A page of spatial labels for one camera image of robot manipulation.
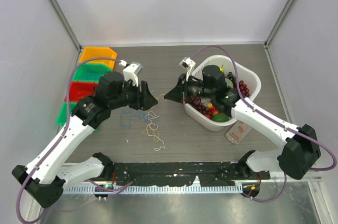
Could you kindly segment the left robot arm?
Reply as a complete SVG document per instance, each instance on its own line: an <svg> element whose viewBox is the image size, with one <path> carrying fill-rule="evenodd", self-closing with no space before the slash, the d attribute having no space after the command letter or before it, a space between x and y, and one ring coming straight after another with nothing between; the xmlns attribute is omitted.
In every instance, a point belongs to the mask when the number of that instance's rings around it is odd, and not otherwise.
<svg viewBox="0 0 338 224"><path fill-rule="evenodd" d="M69 187L91 178L107 181L114 164L103 153L95 153L68 169L62 166L79 144L110 117L111 111L125 106L145 111L157 103L146 81L136 85L119 72L107 72L99 79L95 92L77 102L62 131L43 152L26 166L17 165L12 175L44 209L56 203Z"/></svg>

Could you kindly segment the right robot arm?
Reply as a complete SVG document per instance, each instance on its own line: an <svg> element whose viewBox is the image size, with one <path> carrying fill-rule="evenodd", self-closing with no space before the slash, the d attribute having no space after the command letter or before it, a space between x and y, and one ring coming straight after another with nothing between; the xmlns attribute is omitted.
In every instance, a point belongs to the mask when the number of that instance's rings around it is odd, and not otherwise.
<svg viewBox="0 0 338 224"><path fill-rule="evenodd" d="M224 73L215 65L202 70L202 79L181 74L176 86L164 96L182 104L192 97L209 98L217 111L244 122L278 146L277 151L248 152L245 162L238 166L244 179L261 171L281 170L300 180L321 156L314 128L290 124L261 110L248 98L241 99L237 90L228 87Z"/></svg>

